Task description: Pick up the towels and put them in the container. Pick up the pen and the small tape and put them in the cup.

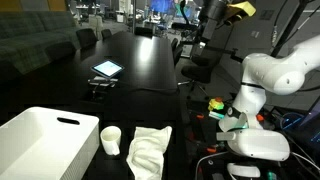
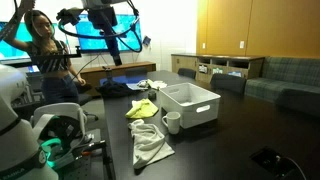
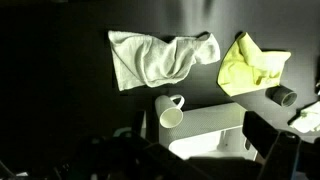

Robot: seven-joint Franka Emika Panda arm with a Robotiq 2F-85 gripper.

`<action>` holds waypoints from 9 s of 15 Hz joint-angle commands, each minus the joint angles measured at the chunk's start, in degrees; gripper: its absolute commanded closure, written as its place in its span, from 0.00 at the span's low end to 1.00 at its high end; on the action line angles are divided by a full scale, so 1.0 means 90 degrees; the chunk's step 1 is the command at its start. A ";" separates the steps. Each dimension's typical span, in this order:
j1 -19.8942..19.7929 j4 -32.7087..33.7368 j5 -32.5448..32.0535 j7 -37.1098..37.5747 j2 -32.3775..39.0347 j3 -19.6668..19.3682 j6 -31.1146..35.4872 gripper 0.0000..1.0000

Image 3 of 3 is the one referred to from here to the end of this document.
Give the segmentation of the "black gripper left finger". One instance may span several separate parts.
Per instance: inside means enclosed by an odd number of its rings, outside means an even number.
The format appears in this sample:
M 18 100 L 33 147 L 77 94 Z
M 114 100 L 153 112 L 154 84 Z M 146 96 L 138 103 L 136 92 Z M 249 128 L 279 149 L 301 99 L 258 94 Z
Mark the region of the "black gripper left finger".
M 137 111 L 133 124 L 132 124 L 132 130 L 139 134 L 141 137 L 146 136 L 146 130 L 147 130 L 147 123 L 146 123 L 146 112 L 145 111 Z

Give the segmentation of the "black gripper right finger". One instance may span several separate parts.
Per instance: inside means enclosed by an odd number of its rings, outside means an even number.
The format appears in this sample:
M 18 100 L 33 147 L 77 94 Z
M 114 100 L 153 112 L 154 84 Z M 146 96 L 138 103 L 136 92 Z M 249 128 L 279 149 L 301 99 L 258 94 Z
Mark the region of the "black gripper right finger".
M 242 132 L 263 158 L 267 157 L 279 134 L 278 130 L 254 111 L 245 113 Z

